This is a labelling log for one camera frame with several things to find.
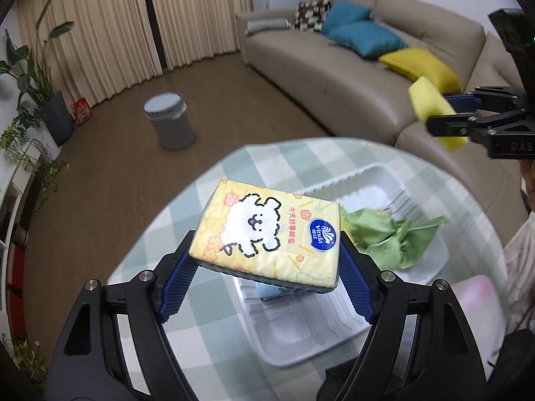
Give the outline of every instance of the metal bolt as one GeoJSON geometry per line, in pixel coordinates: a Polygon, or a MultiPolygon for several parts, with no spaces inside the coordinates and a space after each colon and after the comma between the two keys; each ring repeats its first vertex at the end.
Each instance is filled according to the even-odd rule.
{"type": "Polygon", "coordinates": [[[435,283],[435,285],[436,285],[437,288],[440,289],[441,291],[446,291],[446,290],[449,288],[449,283],[446,282],[446,281],[443,280],[443,279],[439,279],[439,280],[437,280],[437,282],[435,283]]]}
{"type": "Polygon", "coordinates": [[[98,280],[92,279],[86,283],[86,289],[88,291],[93,291],[98,286],[98,280]]]}
{"type": "Polygon", "coordinates": [[[393,282],[396,279],[396,275],[392,272],[382,272],[381,279],[383,279],[385,282],[393,282]]]}
{"type": "Polygon", "coordinates": [[[142,271],[140,274],[139,274],[139,280],[141,282],[148,282],[149,280],[152,279],[152,277],[154,276],[154,274],[152,273],[151,270],[145,270],[145,271],[142,271]]]}

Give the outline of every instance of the teal pillow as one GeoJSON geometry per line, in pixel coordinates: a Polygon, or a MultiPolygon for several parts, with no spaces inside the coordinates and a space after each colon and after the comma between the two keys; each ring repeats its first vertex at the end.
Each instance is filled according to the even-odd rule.
{"type": "Polygon", "coordinates": [[[371,7],[338,0],[333,4],[323,22],[322,34],[327,36],[334,29],[357,21],[370,19],[371,7]]]}
{"type": "Polygon", "coordinates": [[[407,48],[407,44],[389,29],[371,21],[360,21],[334,29],[327,38],[351,48],[360,57],[376,60],[386,53],[407,48]]]}

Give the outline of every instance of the white cartoon dog illustration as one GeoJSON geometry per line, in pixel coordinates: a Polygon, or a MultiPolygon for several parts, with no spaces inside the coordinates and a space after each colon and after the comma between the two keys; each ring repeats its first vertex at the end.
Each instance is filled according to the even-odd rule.
{"type": "Polygon", "coordinates": [[[247,258],[258,254],[256,245],[272,252],[280,247],[279,232],[280,202],[268,197],[263,204],[258,194],[248,194],[231,206],[225,230],[221,234],[223,250],[232,254],[232,246],[237,246],[247,258]]]}

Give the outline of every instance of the blue logo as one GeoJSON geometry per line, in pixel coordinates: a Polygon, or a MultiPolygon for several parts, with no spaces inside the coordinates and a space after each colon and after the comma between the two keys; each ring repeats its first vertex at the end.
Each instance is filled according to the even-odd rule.
{"type": "Polygon", "coordinates": [[[327,251],[336,244],[336,232],[325,220],[315,219],[310,223],[310,245],[318,250],[327,251]]]}

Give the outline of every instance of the beige leather sofa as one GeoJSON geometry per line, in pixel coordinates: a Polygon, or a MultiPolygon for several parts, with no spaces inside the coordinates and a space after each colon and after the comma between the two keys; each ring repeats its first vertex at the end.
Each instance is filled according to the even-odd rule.
{"type": "MultiPolygon", "coordinates": [[[[521,85],[513,59],[497,37],[461,15],[417,0],[347,0],[373,7],[372,16],[409,46],[428,49],[472,90],[521,85]]],[[[457,177],[492,221],[503,245],[528,218],[517,161],[490,160],[473,143],[450,153],[418,122],[407,89],[411,81],[317,33],[264,31],[246,37],[247,21],[285,17],[293,9],[236,16],[243,61],[279,86],[336,136],[396,146],[457,177]]]]}

